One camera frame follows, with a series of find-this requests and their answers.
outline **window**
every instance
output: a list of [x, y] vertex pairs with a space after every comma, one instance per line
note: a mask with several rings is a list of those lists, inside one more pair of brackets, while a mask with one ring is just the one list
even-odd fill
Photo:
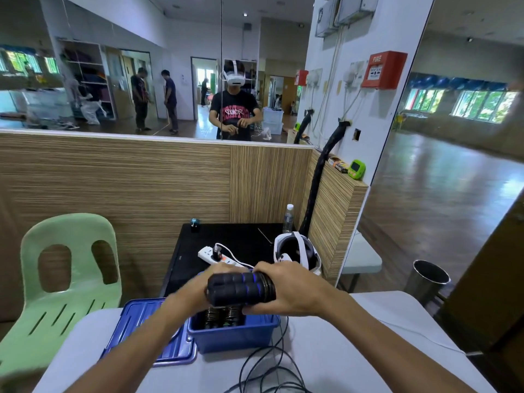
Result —
[[405, 110], [435, 113], [444, 95], [444, 90], [412, 89], [406, 102]]
[[22, 52], [8, 51], [7, 56], [9, 56], [11, 64], [17, 72], [25, 73], [25, 64], [28, 63], [31, 66], [31, 68], [35, 71], [35, 73], [42, 73], [40, 65], [38, 64], [38, 61], [33, 55], [25, 54]]
[[517, 92], [462, 91], [452, 115], [500, 124], [516, 97]]
[[0, 55], [0, 72], [8, 72], [7, 66], [4, 62], [4, 58]]
[[209, 85], [211, 83], [211, 74], [214, 73], [214, 70], [210, 69], [197, 69], [196, 75], [198, 78], [198, 85], [202, 84], [202, 81], [204, 81], [204, 78], [207, 78], [207, 84]]
[[45, 58], [46, 60], [46, 66], [47, 71], [51, 74], [60, 74], [58, 71], [58, 66], [56, 65], [56, 59], [55, 58]]

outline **white power strip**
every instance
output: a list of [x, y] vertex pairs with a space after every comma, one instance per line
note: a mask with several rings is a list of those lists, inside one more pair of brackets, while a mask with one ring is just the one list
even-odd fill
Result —
[[[198, 251], [198, 257], [202, 260], [205, 260], [208, 264], [216, 264], [216, 260], [213, 259], [213, 248], [211, 247], [204, 247], [200, 251]], [[226, 262], [226, 264], [232, 264], [234, 266], [244, 267], [241, 264], [239, 264], [236, 260], [226, 257], [226, 255], [222, 255], [222, 262]]]

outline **blue lid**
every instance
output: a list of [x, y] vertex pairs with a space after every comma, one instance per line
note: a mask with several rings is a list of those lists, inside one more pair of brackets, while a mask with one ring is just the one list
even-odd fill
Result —
[[[102, 352], [100, 358], [105, 356], [116, 345], [126, 340], [131, 333], [141, 326], [164, 302], [164, 297], [153, 299], [134, 299], [125, 304], [120, 315], [120, 320], [116, 324], [115, 332], [107, 347]], [[193, 342], [193, 337], [187, 334], [189, 320], [180, 327], [166, 348], [157, 358], [154, 367], [163, 365], [181, 365], [192, 363], [197, 357], [197, 346]]]

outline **metal trash bin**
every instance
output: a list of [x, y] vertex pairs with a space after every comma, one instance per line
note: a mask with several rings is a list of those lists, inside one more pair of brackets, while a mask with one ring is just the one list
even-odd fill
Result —
[[426, 306], [438, 291], [451, 281], [444, 269], [427, 260], [417, 259], [413, 262], [404, 292]]

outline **vr headset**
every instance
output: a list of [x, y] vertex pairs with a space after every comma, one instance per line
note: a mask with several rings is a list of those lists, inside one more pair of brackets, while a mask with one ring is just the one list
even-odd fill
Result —
[[295, 261], [320, 276], [322, 262], [311, 241], [298, 231], [284, 233], [275, 238], [273, 261]]
[[243, 86], [246, 83], [246, 74], [244, 72], [239, 73], [239, 69], [236, 65], [236, 61], [233, 62], [233, 71], [226, 72], [224, 69], [224, 78], [227, 81], [227, 85], [239, 85]]

